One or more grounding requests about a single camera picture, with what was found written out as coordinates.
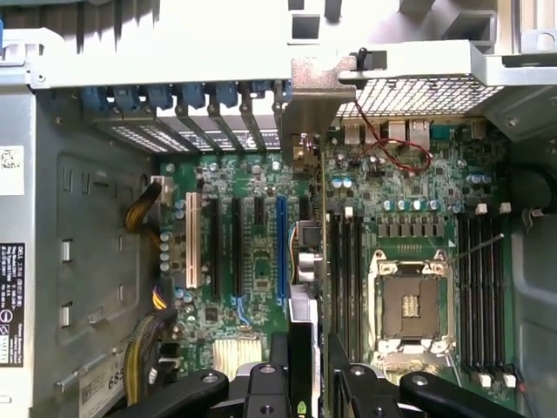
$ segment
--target blue pcie slot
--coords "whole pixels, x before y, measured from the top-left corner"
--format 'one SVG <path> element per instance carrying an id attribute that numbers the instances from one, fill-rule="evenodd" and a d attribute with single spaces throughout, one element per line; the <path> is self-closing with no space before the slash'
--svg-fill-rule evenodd
<path id="1" fill-rule="evenodd" d="M 277 302 L 284 305 L 286 283 L 288 282 L 286 228 L 288 226 L 288 201 L 284 196 L 277 197 Z"/>

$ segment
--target metal panel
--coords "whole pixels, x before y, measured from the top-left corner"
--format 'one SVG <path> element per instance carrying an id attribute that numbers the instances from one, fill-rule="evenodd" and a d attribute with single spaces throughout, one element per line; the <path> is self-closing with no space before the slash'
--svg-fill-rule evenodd
<path id="1" fill-rule="evenodd" d="M 70 96 L 3 87 L 0 105 L 0 145 L 25 152 L 24 195 L 0 198 L 0 241 L 27 248 L 24 367 L 0 368 L 0 415 L 75 418 L 80 376 L 121 351 L 149 309 L 149 243 L 123 230 L 121 211 L 151 166 L 84 127 Z"/>

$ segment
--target motherboard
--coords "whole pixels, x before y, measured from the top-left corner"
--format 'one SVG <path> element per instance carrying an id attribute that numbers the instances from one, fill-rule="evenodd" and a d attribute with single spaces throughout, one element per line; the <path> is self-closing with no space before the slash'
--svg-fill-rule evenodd
<path id="1" fill-rule="evenodd" d="M 327 145 L 332 330 L 395 383 L 427 371 L 514 409 L 507 140 L 480 121 L 380 129 L 388 154 L 363 124 Z"/>
<path id="2" fill-rule="evenodd" d="M 325 213 L 324 317 L 350 360 L 394 382 L 425 370 L 514 409 L 507 139 L 482 120 L 380 134 L 419 148 L 383 149 L 355 123 L 329 131 L 316 178 L 279 153 L 161 162 L 173 192 L 161 197 L 158 286 L 178 310 L 181 374 L 233 378 L 268 358 L 299 281 L 296 223 Z"/>
<path id="3" fill-rule="evenodd" d="M 168 158 L 161 173 L 174 192 L 160 211 L 160 286 L 178 310 L 180 373 L 233 379 L 287 329 L 287 235 L 310 217 L 308 184 L 272 153 Z"/>

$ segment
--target screw hole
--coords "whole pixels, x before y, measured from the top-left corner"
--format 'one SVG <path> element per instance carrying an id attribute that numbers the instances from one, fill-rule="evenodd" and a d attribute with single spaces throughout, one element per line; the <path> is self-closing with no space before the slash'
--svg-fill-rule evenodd
<path id="1" fill-rule="evenodd" d="M 265 405 L 264 407 L 261 407 L 260 410 L 261 410 L 261 414 L 263 414 L 263 415 L 270 415 L 273 412 L 275 412 L 275 408 L 273 408 L 270 405 Z"/>

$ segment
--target connector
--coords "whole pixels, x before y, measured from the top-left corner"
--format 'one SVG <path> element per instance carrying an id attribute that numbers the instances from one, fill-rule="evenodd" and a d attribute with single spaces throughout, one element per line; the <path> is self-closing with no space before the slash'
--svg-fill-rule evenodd
<path id="1" fill-rule="evenodd" d="M 198 288 L 201 280 L 201 196 L 185 194 L 185 284 Z"/>
<path id="2" fill-rule="evenodd" d="M 151 176 L 152 183 L 159 183 L 163 190 L 160 193 L 157 201 L 164 205 L 172 205 L 172 198 L 174 195 L 174 180 L 172 177 L 166 176 Z"/>

